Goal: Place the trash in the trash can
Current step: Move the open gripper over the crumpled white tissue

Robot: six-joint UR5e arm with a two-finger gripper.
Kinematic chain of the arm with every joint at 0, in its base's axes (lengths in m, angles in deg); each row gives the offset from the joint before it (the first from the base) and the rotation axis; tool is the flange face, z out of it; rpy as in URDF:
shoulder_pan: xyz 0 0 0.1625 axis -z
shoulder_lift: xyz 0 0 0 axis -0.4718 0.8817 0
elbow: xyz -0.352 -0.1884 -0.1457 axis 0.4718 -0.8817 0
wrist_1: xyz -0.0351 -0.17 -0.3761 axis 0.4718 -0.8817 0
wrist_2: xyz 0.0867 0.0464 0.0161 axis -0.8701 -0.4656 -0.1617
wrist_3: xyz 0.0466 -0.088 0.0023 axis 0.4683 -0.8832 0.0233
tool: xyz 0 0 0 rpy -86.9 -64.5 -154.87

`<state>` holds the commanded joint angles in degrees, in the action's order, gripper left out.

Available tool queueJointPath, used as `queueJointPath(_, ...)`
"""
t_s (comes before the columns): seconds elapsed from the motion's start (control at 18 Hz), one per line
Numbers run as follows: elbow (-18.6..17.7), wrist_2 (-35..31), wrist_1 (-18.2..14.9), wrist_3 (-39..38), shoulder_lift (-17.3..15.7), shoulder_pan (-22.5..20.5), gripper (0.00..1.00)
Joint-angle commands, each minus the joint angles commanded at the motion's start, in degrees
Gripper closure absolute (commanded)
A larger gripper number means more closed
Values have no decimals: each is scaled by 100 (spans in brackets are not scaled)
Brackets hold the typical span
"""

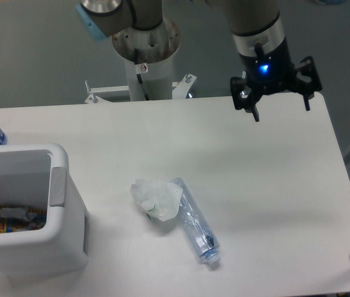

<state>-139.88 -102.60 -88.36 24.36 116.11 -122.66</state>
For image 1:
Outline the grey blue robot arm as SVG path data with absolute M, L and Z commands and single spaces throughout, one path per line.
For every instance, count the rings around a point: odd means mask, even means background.
M 308 103 L 321 91 L 312 57 L 292 63 L 276 1 L 208 1 L 208 5 L 226 17 L 245 68 L 230 80 L 235 109 L 258 121 L 257 103 L 265 95 L 290 91 Z M 131 100 L 173 97 L 171 66 L 181 37 L 177 25 L 164 17 L 161 1 L 80 1 L 76 11 L 92 38 L 112 40 L 126 66 Z

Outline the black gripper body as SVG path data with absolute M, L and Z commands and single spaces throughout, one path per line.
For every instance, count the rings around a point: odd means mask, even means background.
M 275 45 L 272 49 L 272 43 L 259 38 L 237 47 L 246 72 L 237 80 L 238 94 L 271 95 L 294 90 L 296 72 L 288 42 L 284 38 Z

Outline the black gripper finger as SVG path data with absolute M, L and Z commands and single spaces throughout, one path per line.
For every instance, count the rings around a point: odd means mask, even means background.
M 322 90 L 322 83 L 313 57 L 305 57 L 294 68 L 294 74 L 294 92 L 303 96 L 305 110 L 310 111 L 309 100 L 314 97 L 315 92 Z
M 252 82 L 248 77 L 232 77 L 230 91 L 236 110 L 251 113 L 256 122 L 260 121 L 257 103 L 263 97 L 263 88 Z

